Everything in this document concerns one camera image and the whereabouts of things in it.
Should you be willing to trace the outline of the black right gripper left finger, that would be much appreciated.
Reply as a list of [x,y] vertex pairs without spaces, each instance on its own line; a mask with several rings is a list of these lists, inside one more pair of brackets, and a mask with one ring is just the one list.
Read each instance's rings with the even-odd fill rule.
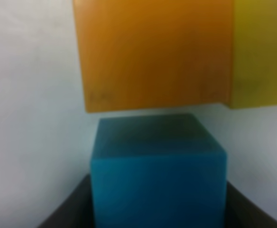
[[93,228],[91,177],[86,175],[72,194],[53,212],[40,228]]

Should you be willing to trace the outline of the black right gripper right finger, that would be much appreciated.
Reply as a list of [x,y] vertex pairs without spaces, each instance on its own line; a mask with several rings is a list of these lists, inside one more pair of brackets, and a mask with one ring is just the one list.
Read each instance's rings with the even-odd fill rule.
[[277,220],[245,197],[230,182],[227,182],[226,228],[277,228]]

